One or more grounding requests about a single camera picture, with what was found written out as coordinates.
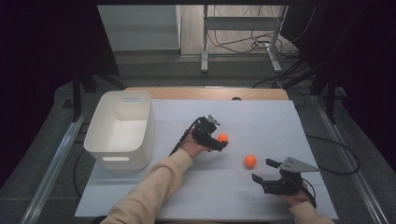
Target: white table surface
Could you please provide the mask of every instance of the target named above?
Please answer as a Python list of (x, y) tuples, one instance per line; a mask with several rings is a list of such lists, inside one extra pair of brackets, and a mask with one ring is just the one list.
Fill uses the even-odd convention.
[[(229, 136), (221, 152), (201, 153), (184, 175), (183, 186), (168, 199), (158, 219), (216, 221), (290, 220), (282, 200), (265, 194), (251, 173), (278, 180), (279, 170), (265, 159), (293, 157), (317, 166), (292, 101), (152, 100), (155, 135), (150, 164), (142, 170), (109, 171), (95, 163), (76, 217), (106, 215), (111, 206), (136, 186), (147, 169), (167, 157), (183, 132), (198, 117), (211, 114), (221, 125), (213, 133)], [(258, 159), (249, 170), (247, 154)], [(303, 173), (315, 188), (318, 212), (338, 219), (320, 172)]]

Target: beige sleeve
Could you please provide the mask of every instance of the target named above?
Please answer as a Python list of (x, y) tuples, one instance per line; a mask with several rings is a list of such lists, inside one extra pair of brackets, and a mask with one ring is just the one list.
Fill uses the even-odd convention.
[(304, 202), (290, 208), (296, 224), (328, 224), (334, 223), (326, 216), (320, 216), (311, 203)]
[(180, 187), (184, 172), (192, 166), (186, 151), (179, 149), (151, 167), (128, 195), (117, 202), (102, 224), (154, 223), (163, 201)]

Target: human hand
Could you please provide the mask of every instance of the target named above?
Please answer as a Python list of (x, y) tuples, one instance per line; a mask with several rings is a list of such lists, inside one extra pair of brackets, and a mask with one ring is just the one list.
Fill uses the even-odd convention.
[(193, 159), (194, 157), (198, 156), (201, 152), (203, 151), (208, 151), (211, 150), (208, 147), (203, 147), (199, 145), (194, 138), (192, 137), (191, 132), (193, 131), (193, 128), (191, 128), (187, 134), (186, 138), (184, 141), (181, 143), (180, 148), (185, 150), (187, 154), (190, 155), (190, 157)]
[(289, 207), (293, 207), (303, 202), (310, 202), (309, 197), (302, 190), (299, 190), (296, 194), (293, 195), (277, 194), (276, 196), (283, 199)]

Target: white plastic basket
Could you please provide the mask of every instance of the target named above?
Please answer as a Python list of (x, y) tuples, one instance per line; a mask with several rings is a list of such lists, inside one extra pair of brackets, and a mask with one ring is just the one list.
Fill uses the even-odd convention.
[(149, 164), (154, 113), (147, 91), (104, 94), (84, 141), (84, 147), (106, 169), (142, 169)]

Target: table leg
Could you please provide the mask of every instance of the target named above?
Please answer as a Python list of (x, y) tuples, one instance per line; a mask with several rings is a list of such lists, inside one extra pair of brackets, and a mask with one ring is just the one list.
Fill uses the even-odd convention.
[(277, 37), (279, 36), (280, 27), (282, 26), (283, 19), (285, 18), (286, 8), (287, 6), (282, 6), (280, 8), (279, 15), (277, 16), (277, 22), (273, 33), (273, 37), (271, 39), (270, 44), (267, 46), (267, 53), (268, 56), (270, 57), (271, 63), (276, 73), (282, 72), (282, 68), (280, 67), (279, 61), (277, 60), (276, 57), (275, 45), (276, 45)]
[(201, 51), (201, 72), (207, 72), (207, 5), (204, 5), (204, 43)]

